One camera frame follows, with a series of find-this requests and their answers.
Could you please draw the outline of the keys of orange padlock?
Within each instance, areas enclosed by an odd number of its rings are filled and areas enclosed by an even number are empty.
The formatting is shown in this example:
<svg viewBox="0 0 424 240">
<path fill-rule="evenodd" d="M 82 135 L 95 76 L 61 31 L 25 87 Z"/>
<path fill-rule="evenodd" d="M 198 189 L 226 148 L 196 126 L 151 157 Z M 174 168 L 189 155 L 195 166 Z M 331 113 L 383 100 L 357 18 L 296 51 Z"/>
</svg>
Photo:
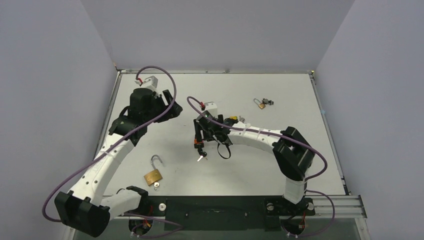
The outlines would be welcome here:
<svg viewBox="0 0 424 240">
<path fill-rule="evenodd" d="M 197 152 L 199 154 L 198 159 L 196 160 L 197 162 L 200 162 L 201 160 L 206 160 L 207 159 L 207 153 L 202 149 L 202 148 L 198 148 Z"/>
</svg>

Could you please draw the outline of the small brass padlock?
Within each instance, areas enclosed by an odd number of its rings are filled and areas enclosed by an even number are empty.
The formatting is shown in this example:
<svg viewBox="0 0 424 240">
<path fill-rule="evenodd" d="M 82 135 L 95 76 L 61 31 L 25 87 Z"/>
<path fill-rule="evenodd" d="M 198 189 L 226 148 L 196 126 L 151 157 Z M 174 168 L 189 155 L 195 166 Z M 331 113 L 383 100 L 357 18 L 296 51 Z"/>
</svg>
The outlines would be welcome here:
<svg viewBox="0 0 424 240">
<path fill-rule="evenodd" d="M 267 99 L 267 98 L 263 98 L 262 100 L 259 100 L 258 98 L 254 98 L 253 102 L 262 110 L 264 109 L 266 106 L 272 106 L 274 105 L 274 101 Z"/>
</svg>

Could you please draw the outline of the large brass padlock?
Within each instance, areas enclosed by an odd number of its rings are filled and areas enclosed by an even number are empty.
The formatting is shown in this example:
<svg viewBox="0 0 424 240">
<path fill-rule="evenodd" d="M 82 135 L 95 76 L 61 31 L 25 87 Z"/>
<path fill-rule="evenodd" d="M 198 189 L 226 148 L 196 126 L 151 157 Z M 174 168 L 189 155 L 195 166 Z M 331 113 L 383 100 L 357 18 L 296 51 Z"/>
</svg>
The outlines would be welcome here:
<svg viewBox="0 0 424 240">
<path fill-rule="evenodd" d="M 160 173 L 160 171 L 157 169 L 157 167 L 155 166 L 155 160 L 159 160 L 159 162 L 162 164 L 163 160 L 161 159 L 161 157 L 157 154 L 154 154 L 151 158 L 150 158 L 150 164 L 152 166 L 152 170 L 150 172 L 148 172 L 147 174 L 145 174 L 143 176 L 147 186 L 152 186 L 155 183 L 157 183 L 158 181 L 162 180 L 163 177 Z"/>
</svg>

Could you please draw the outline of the key of large padlock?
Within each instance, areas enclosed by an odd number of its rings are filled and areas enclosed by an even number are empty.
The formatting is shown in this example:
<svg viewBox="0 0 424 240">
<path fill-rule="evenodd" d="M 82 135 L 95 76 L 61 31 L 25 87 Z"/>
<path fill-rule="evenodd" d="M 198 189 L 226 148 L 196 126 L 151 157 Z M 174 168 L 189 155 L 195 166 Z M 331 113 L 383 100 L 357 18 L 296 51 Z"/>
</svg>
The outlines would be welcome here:
<svg viewBox="0 0 424 240">
<path fill-rule="evenodd" d="M 159 190 L 159 187 L 160 187 L 160 183 L 159 183 L 159 182 L 155 182 L 155 183 L 153 184 L 153 187 L 154 187 L 154 190 L 155 190 L 155 191 L 158 191 L 158 190 Z"/>
</svg>

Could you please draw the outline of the orange padlock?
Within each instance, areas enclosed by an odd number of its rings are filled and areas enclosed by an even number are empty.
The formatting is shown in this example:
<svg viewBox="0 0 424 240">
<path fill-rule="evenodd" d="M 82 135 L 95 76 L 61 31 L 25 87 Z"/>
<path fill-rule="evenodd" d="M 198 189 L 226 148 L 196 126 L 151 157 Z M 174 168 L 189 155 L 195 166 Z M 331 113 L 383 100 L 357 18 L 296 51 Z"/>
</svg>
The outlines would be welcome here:
<svg viewBox="0 0 424 240">
<path fill-rule="evenodd" d="M 195 149 L 202 149 L 204 147 L 204 141 L 203 140 L 197 140 L 196 138 L 194 139 L 194 148 Z"/>
</svg>

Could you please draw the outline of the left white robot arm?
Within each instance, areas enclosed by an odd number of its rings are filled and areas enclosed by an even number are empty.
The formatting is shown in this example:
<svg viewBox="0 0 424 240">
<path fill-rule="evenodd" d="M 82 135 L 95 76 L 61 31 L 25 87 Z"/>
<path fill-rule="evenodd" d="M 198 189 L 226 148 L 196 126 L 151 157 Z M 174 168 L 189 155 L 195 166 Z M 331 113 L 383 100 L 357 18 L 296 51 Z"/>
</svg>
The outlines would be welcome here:
<svg viewBox="0 0 424 240">
<path fill-rule="evenodd" d="M 176 118 L 182 110 L 169 90 L 159 93 L 154 87 L 135 89 L 129 105 L 112 122 L 94 164 L 68 192 L 56 195 L 54 204 L 60 221 L 96 238 L 115 217 L 129 211 L 145 214 L 149 210 L 146 190 L 128 186 L 109 197 L 104 193 L 124 158 L 147 133 L 148 125 Z"/>
</svg>

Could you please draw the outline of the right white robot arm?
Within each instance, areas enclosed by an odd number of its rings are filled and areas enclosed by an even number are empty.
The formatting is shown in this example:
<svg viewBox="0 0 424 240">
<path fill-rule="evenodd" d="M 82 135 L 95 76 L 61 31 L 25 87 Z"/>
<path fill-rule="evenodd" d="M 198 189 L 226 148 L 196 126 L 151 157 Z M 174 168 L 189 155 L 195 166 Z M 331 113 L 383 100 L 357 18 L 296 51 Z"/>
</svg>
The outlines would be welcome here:
<svg viewBox="0 0 424 240">
<path fill-rule="evenodd" d="M 239 120 L 222 115 L 213 117 L 208 111 L 205 116 L 194 119 L 194 147 L 200 156 L 204 142 L 217 142 L 227 149 L 232 145 L 243 145 L 273 154 L 277 165 L 286 177 L 282 199 L 283 209 L 294 214 L 302 207 L 307 187 L 307 172 L 312 165 L 315 153 L 309 143 L 294 127 L 285 130 L 270 130 L 253 127 Z"/>
</svg>

